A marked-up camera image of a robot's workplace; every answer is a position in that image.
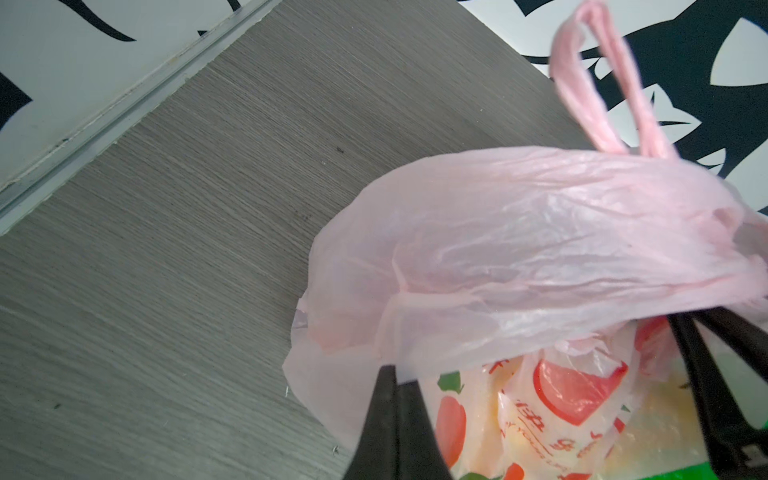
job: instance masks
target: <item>printed plastic bag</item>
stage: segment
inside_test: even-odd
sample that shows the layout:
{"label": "printed plastic bag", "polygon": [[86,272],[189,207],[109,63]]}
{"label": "printed plastic bag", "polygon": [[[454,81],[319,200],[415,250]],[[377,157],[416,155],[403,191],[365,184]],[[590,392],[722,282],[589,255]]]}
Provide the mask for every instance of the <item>printed plastic bag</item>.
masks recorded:
{"label": "printed plastic bag", "polygon": [[[580,23],[614,67],[642,156],[628,154],[581,69]],[[383,364],[401,382],[434,378],[768,294],[768,228],[677,157],[604,5],[585,2],[563,25],[550,72],[600,152],[421,159],[372,182],[316,237],[283,369],[345,447],[356,446]]]}
{"label": "printed plastic bag", "polygon": [[[446,464],[455,478],[474,480],[592,475],[656,385],[651,380],[667,379],[673,356],[659,353],[668,341],[674,338],[660,316],[436,381],[422,379]],[[692,408],[690,393],[687,401]],[[703,454],[703,447],[691,446],[688,458]],[[616,455],[621,464],[633,452]]]}

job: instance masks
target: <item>green plastic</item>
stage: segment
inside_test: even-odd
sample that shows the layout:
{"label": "green plastic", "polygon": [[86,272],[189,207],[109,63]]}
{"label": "green plastic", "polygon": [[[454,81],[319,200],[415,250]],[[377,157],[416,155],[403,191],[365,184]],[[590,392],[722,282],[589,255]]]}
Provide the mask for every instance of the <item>green plastic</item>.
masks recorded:
{"label": "green plastic", "polygon": [[443,392],[456,392],[461,394],[464,389],[464,386],[462,385],[462,375],[459,372],[443,373],[440,375],[440,380],[437,381],[437,386],[440,387]]}
{"label": "green plastic", "polygon": [[502,480],[502,477],[488,478],[484,475],[480,475],[479,473],[468,473],[467,475],[461,477],[459,480]]}
{"label": "green plastic", "polygon": [[717,477],[712,472],[709,463],[700,463],[699,465],[676,470],[675,472],[656,475],[647,480],[717,480]]}

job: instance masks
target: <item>white wall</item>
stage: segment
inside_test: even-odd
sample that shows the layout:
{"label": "white wall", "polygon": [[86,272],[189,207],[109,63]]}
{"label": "white wall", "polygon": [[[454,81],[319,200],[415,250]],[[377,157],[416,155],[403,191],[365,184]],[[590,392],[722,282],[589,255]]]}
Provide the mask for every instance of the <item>white wall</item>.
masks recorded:
{"label": "white wall", "polygon": [[0,0],[0,190],[248,1]]}

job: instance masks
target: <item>plastic bag handle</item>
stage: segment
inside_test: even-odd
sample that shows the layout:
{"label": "plastic bag handle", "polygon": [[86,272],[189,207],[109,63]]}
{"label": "plastic bag handle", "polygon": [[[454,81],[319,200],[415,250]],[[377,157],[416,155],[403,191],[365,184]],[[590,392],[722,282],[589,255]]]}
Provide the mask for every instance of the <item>plastic bag handle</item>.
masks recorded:
{"label": "plastic bag handle", "polygon": [[627,146],[608,120],[605,102],[594,82],[581,66],[584,36],[579,24],[586,24],[600,43],[600,53],[614,69],[621,91],[637,125],[640,153],[645,157],[679,158],[654,116],[643,94],[637,64],[627,42],[614,27],[608,7],[597,0],[587,0],[560,27],[552,43],[549,71],[565,106],[584,128],[592,144],[603,152],[628,154]]}

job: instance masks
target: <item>gray wooden surface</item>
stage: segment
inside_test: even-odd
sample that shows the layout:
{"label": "gray wooden surface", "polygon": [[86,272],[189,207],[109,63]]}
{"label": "gray wooden surface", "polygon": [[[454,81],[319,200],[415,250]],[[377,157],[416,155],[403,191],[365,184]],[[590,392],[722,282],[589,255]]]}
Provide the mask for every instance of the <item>gray wooden surface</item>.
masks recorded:
{"label": "gray wooden surface", "polygon": [[0,478],[340,478],[280,369],[312,238],[376,177],[587,147],[453,0],[284,0],[0,238]]}

